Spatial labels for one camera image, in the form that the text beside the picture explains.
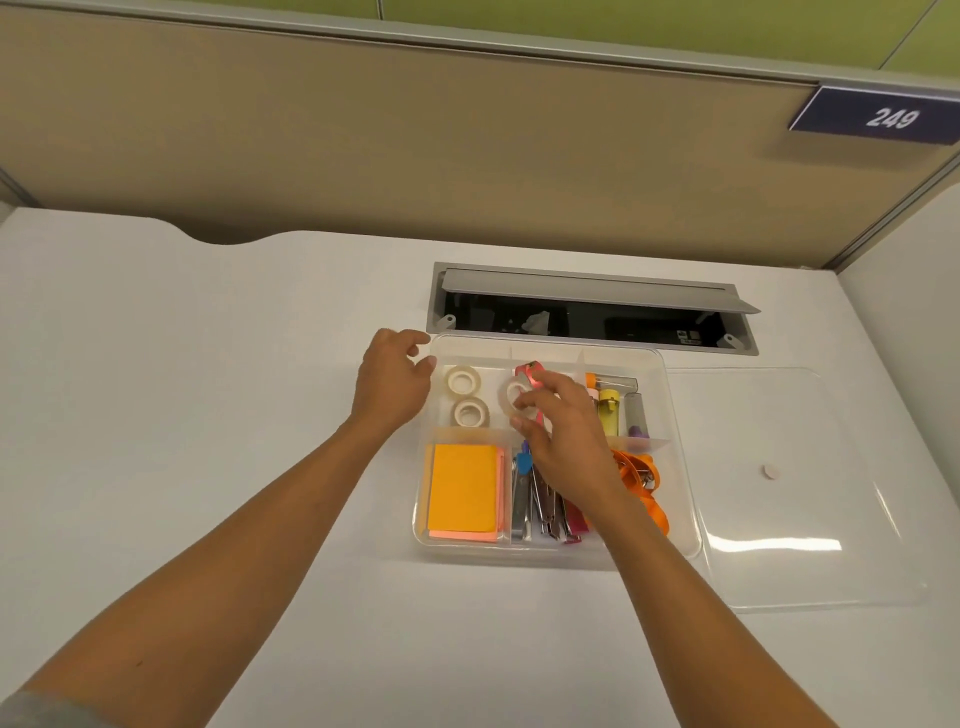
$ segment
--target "white wall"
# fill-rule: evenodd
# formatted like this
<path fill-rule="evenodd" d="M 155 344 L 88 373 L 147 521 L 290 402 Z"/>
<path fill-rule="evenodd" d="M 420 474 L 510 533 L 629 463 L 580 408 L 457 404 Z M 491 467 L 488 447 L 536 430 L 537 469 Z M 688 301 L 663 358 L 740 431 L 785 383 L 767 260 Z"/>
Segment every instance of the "white wall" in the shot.
<path fill-rule="evenodd" d="M 960 184 L 840 274 L 840 282 L 960 500 Z M 897 456 L 897 443 L 890 443 Z"/>

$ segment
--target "blue clip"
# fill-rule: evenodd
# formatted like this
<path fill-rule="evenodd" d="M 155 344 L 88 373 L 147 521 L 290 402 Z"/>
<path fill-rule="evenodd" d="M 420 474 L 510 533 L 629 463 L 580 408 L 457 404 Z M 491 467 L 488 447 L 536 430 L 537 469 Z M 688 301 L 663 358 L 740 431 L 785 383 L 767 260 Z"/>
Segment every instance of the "blue clip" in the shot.
<path fill-rule="evenodd" d="M 523 441 L 523 448 L 516 454 L 516 472 L 519 475 L 528 475 L 534 469 L 534 456 L 530 454 L 530 446 Z"/>

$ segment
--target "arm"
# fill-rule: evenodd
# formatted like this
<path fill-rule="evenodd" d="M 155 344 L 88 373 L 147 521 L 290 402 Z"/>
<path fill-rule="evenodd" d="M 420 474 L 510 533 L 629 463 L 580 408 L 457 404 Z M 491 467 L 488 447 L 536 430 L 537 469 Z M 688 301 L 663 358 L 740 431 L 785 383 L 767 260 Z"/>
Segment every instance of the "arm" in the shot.
<path fill-rule="evenodd" d="M 535 377 L 548 391 L 516 406 L 538 407 L 553 434 L 526 419 L 511 424 L 547 481 L 603 537 L 682 726 L 835 728 L 624 488 L 586 390 L 554 372 Z"/>
<path fill-rule="evenodd" d="M 425 333 L 381 329 L 334 435 L 82 629 L 24 686 L 125 728 L 199 728 L 273 631 L 360 475 L 430 390 Z"/>

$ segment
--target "sticky note pad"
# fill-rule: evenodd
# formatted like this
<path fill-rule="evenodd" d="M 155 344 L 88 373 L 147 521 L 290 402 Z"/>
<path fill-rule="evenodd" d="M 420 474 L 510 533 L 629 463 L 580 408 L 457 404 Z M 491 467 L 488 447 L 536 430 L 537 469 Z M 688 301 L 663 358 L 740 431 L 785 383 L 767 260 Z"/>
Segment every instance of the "sticky note pad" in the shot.
<path fill-rule="evenodd" d="M 493 445 L 434 446 L 426 517 L 429 530 L 496 530 L 498 455 Z"/>

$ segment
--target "beige fabric panel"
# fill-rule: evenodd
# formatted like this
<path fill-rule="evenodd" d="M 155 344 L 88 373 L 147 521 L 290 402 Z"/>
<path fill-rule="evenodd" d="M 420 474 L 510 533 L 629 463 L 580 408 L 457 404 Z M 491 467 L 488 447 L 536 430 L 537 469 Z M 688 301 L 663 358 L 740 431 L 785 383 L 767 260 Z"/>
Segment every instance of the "beige fabric panel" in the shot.
<path fill-rule="evenodd" d="M 14 207 L 23 204 L 19 198 L 13 194 L 13 190 L 7 187 L 3 181 L 0 181 L 0 203 L 7 203 L 7 205 L 13 205 Z"/>
<path fill-rule="evenodd" d="M 4 7 L 13 68 L 0 159 L 44 205 L 212 241 L 819 266 L 950 154 L 790 133 L 804 85 Z"/>
<path fill-rule="evenodd" d="M 869 251 L 880 242 L 883 238 L 889 235 L 891 232 L 899 228 L 903 223 L 910 219 L 911 216 L 917 214 L 923 207 L 929 204 L 937 195 L 943 192 L 948 187 L 951 187 L 955 184 L 960 184 L 960 167 L 957 167 L 952 172 L 950 172 L 942 180 L 934 184 L 930 189 L 928 189 L 923 196 L 917 202 L 910 206 L 904 213 L 898 215 L 892 222 L 887 224 L 882 230 L 880 230 L 876 235 L 874 235 L 870 240 L 863 246 L 861 246 L 857 251 L 851 255 L 849 258 L 843 261 L 843 264 L 839 266 L 839 270 L 846 270 L 846 268 L 857 260 L 861 255 Z"/>

